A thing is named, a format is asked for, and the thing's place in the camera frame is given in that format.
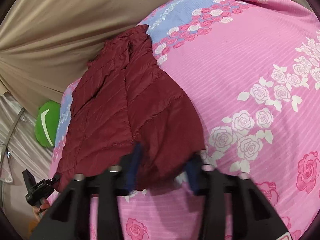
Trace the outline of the person's left hand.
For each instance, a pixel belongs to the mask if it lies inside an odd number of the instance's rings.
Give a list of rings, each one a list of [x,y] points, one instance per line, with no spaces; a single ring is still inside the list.
[[[41,200],[41,205],[39,207],[33,206],[33,213],[38,222],[41,220],[42,216],[47,212],[49,208],[50,203],[47,199],[44,198]]]

